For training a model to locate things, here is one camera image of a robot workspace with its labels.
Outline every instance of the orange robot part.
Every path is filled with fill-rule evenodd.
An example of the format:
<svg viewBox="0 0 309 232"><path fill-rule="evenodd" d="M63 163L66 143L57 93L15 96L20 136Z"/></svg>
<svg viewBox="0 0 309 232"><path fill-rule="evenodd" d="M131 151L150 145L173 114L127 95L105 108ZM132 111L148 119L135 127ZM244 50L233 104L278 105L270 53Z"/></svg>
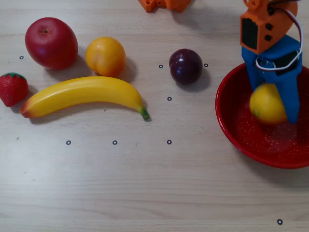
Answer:
<svg viewBox="0 0 309 232"><path fill-rule="evenodd" d="M243 0L248 11L241 16L240 44L259 55L275 45L293 25L286 13L276 8L289 10L297 15L297 2L282 0Z"/></svg>
<svg viewBox="0 0 309 232"><path fill-rule="evenodd" d="M191 0L139 0L146 12L151 12L155 7L167 7L169 10L183 12Z"/></svg>

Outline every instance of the dark red plum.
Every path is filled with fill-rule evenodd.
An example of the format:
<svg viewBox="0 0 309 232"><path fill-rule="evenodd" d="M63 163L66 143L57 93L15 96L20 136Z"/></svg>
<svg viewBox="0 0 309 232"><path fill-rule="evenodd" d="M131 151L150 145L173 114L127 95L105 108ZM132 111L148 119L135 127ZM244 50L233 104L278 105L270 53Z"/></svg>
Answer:
<svg viewBox="0 0 309 232"><path fill-rule="evenodd" d="M188 85L198 80L202 74L201 57L190 49L180 49L169 59L170 74L176 82Z"/></svg>

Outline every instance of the bowl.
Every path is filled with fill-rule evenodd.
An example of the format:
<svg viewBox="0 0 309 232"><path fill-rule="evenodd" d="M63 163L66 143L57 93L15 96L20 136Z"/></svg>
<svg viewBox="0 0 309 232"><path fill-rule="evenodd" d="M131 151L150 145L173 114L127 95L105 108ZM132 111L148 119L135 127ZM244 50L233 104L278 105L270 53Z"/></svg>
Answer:
<svg viewBox="0 0 309 232"><path fill-rule="evenodd" d="M296 124L268 125L250 112L252 89L245 64L222 81L216 96L216 113L229 141L251 159L268 166L296 169L309 166L309 69L297 78L300 113Z"/></svg>

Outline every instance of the strawberry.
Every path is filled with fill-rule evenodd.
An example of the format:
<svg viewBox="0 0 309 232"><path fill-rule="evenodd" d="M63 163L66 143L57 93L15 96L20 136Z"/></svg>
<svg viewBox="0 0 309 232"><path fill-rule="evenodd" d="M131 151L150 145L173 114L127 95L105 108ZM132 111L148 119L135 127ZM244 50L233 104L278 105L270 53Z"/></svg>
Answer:
<svg viewBox="0 0 309 232"><path fill-rule="evenodd" d="M0 77L0 98L7 107L11 107L27 96L28 83L20 74L7 73Z"/></svg>

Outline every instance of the wooden table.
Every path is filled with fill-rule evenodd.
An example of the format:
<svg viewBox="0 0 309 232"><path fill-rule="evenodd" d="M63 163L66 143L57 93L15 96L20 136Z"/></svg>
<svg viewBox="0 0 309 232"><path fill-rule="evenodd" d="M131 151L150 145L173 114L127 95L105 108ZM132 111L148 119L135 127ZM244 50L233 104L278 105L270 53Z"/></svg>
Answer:
<svg viewBox="0 0 309 232"><path fill-rule="evenodd" d="M250 160L216 119L217 88L243 62L241 0L196 0L181 14L148 14L137 0L0 0L0 6L2 73L21 73L32 92L93 75L85 49L96 37L112 36L127 54L120 78L139 90L152 116L145 122L124 107L90 103L28 120L20 104L1 103L1 232L309 231L309 169ZM308 38L309 2L300 6ZM45 70L27 53L27 28L46 16L65 21L77 36L80 56L68 70ZM290 34L298 38L295 28ZM169 57L180 48L197 51L209 65L190 87L169 74Z"/></svg>

